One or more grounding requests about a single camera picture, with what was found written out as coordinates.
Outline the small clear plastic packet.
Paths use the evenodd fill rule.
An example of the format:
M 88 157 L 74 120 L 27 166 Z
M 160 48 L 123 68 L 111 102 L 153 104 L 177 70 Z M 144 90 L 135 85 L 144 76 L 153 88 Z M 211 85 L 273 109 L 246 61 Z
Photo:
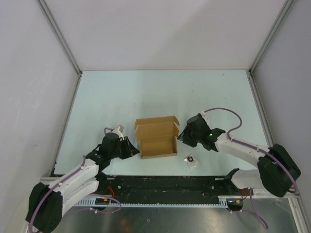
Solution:
M 184 161 L 187 163 L 189 169 L 194 169 L 199 166 L 198 160 L 192 154 L 187 156 Z

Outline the brown cardboard box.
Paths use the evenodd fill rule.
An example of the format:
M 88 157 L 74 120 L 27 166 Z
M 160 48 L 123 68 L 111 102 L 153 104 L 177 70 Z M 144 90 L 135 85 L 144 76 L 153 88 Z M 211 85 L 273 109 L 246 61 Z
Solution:
M 141 158 L 176 156 L 179 125 L 175 116 L 137 119 L 134 129 Z

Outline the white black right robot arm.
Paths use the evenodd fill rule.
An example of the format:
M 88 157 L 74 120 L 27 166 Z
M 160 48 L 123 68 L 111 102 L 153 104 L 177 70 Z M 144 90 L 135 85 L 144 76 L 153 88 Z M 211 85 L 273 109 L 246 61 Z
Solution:
M 235 139 L 225 130 L 211 129 L 204 114 L 191 117 L 178 140 L 193 148 L 201 144 L 207 150 L 232 155 L 256 167 L 255 170 L 235 168 L 227 175 L 224 189 L 230 195 L 244 188 L 264 188 L 276 197 L 283 197 L 301 175 L 282 145 L 266 148 Z

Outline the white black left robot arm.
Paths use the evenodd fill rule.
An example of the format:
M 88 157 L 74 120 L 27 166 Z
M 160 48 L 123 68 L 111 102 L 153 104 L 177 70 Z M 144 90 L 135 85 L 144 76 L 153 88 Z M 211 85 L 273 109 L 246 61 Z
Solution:
M 26 215 L 28 231 L 52 232 L 76 203 L 89 194 L 102 194 L 107 190 L 107 181 L 101 178 L 102 171 L 113 159 L 127 159 L 138 153 L 128 137 L 107 133 L 71 172 L 49 184 L 39 182 L 33 187 Z

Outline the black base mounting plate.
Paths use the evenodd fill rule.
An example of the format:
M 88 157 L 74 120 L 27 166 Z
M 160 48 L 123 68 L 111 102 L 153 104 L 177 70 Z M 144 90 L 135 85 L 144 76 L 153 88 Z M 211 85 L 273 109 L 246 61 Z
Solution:
M 199 191 L 211 195 L 249 195 L 248 188 L 237 188 L 224 176 L 130 176 L 105 175 L 95 177 L 99 182 L 96 193 L 103 194 L 109 187 L 120 196 L 134 191 Z

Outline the aluminium rail right side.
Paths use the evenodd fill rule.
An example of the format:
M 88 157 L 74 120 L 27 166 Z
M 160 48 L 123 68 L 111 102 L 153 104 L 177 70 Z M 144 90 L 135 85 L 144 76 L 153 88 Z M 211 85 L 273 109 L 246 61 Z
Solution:
M 250 88 L 251 88 L 251 91 L 253 94 L 253 98 L 254 98 L 255 105 L 257 108 L 257 112 L 258 112 L 260 122 L 261 122 L 261 125 L 263 128 L 263 132 L 264 132 L 266 142 L 267 142 L 268 146 L 271 147 L 274 145 L 275 142 L 274 142 L 272 131 L 271 131 L 270 125 L 269 125 L 269 121 L 268 121 L 268 118 L 267 118 L 267 115 L 266 115 L 266 112 L 264 109 L 264 105 L 263 105 L 263 102 L 262 102 L 260 94 L 259 94 L 259 90 L 256 86 L 255 79 L 249 70 L 246 70 L 246 75 L 247 75 L 248 82 L 249 82 L 249 85 L 250 85 Z

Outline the aluminium front rail profile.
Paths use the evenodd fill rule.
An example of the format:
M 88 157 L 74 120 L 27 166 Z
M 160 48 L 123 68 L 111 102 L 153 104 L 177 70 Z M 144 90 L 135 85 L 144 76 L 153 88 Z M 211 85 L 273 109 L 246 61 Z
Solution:
M 294 189 L 267 190 L 265 188 L 246 188 L 245 190 L 249 192 L 249 195 L 264 198 L 287 198 L 300 195 L 300 193 Z

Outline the aluminium corner post right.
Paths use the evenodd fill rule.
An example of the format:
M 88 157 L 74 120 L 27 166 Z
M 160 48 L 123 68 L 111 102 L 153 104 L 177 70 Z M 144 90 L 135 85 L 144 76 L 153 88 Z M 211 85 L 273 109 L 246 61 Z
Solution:
M 278 13 L 275 21 L 273 22 L 273 24 L 271 26 L 262 46 L 260 47 L 260 50 L 258 51 L 254 61 L 252 62 L 251 66 L 249 68 L 249 73 L 251 75 L 256 71 L 258 65 L 260 64 L 261 60 L 265 56 L 267 50 L 269 49 L 271 43 L 273 42 L 274 38 L 276 37 L 278 31 L 280 30 L 281 26 L 285 22 L 288 14 L 290 13 L 290 11 L 291 11 L 291 9 L 295 3 L 296 3 L 295 0 L 286 0 L 284 2 L 283 6 L 281 7 L 280 12 Z

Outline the aluminium corner post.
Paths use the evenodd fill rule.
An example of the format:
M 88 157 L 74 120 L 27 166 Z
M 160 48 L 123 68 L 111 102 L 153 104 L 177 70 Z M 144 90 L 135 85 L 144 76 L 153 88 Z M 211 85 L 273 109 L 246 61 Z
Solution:
M 258 65 L 260 64 L 261 60 L 265 56 L 267 50 L 269 49 L 271 43 L 273 42 L 274 38 L 276 37 L 278 31 L 280 30 L 281 26 L 285 22 L 288 14 L 290 13 L 290 11 L 291 11 L 291 9 L 295 3 L 296 3 L 295 0 L 286 0 L 284 2 L 283 6 L 281 7 L 280 12 L 278 13 L 275 21 L 273 22 L 273 24 L 271 26 L 262 46 L 260 47 L 260 50 L 258 51 L 254 61 L 252 62 L 251 66 L 249 68 L 249 73 L 251 75 L 256 71 Z
M 59 42 L 60 47 L 62 48 L 64 54 L 68 58 L 68 60 L 71 64 L 71 66 L 73 67 L 74 71 L 76 72 L 76 74 L 78 76 L 80 76 L 82 71 L 79 68 L 79 65 L 78 65 L 76 59 L 74 58 L 74 55 L 73 55 L 71 49 L 69 48 L 69 45 L 68 45 L 63 33 L 61 32 L 51 10 L 49 9 L 49 7 L 46 3 L 46 1 L 45 0 L 36 0 L 36 3 L 38 4 L 43 16 L 45 17 L 47 23 L 49 24 L 55 38 Z

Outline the aluminium corner post left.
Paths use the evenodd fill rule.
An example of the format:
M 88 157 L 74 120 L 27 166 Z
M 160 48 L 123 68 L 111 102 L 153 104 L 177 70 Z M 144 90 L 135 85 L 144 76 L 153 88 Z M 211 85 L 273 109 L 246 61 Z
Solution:
M 43 16 L 45 17 L 47 23 L 49 24 L 55 38 L 59 42 L 60 47 L 62 48 L 64 54 L 68 58 L 68 60 L 71 64 L 71 66 L 73 67 L 74 71 L 76 72 L 76 74 L 78 76 L 80 76 L 82 71 L 79 68 L 79 65 L 78 65 L 76 59 L 74 58 L 74 55 L 73 55 L 71 49 L 69 48 L 69 45 L 68 45 L 63 33 L 61 32 L 51 10 L 49 9 L 49 7 L 46 3 L 46 1 L 45 0 L 36 0 L 36 3 L 38 4 Z

